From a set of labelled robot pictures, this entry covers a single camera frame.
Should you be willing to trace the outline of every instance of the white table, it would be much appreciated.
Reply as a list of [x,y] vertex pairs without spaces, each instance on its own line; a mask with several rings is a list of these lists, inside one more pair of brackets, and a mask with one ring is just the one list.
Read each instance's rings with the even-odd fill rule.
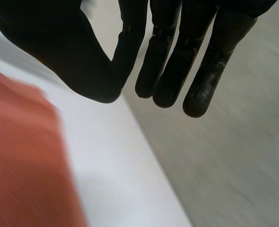
[[[118,4],[112,0],[96,4],[95,12],[105,7],[117,14],[112,20],[118,24],[116,31],[104,34],[112,38],[106,46],[109,54],[115,48],[121,24]],[[58,108],[72,171],[91,227],[191,226],[123,97],[105,105],[73,93],[1,34],[0,72],[40,87]]]

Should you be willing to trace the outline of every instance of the red cloth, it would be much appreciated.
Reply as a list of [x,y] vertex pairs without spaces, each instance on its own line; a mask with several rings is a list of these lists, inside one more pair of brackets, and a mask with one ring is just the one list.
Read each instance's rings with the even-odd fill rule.
[[0,73],[0,227],[85,227],[53,106]]

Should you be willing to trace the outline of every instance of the gray floor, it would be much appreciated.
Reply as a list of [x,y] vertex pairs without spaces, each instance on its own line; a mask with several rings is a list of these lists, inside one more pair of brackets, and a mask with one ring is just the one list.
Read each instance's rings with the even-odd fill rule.
[[181,105],[206,44],[172,108],[134,92],[144,49],[124,94],[195,227],[279,227],[279,1],[238,45],[207,114],[192,119]]

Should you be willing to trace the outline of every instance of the finger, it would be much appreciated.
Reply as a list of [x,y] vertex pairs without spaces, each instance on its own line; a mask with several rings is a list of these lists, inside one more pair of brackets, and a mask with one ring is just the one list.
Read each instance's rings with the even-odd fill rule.
[[139,97],[152,96],[174,39],[180,4],[181,0],[150,1],[154,28],[135,85],[135,91]]
[[0,1],[0,31],[13,44],[54,71],[78,94],[103,103],[118,98],[122,87],[113,64],[80,11],[80,1],[75,5],[74,0],[61,4],[38,0],[32,2],[33,7],[20,0],[22,4],[13,8],[19,13],[1,5],[6,1]]
[[130,75],[144,39],[148,0],[119,0],[123,30],[119,34],[113,64],[122,85]]
[[235,47],[256,21],[247,14],[218,10],[209,46],[183,102],[187,115],[201,117],[207,111]]
[[180,34],[153,93],[158,106],[167,108],[175,103],[216,11],[213,5],[183,0]]

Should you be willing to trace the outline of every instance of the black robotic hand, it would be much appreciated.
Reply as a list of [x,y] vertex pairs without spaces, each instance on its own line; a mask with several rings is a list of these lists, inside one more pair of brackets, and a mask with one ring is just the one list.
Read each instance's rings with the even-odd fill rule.
[[110,103],[122,83],[80,6],[81,0],[0,0],[0,31],[78,94]]
[[[123,20],[113,63],[124,84],[132,71],[144,37],[147,0],[118,0]],[[172,106],[215,17],[212,36],[184,99],[191,117],[206,111],[237,44],[276,0],[150,0],[153,35],[140,70],[135,91],[163,108]],[[181,8],[179,37],[167,64]]]

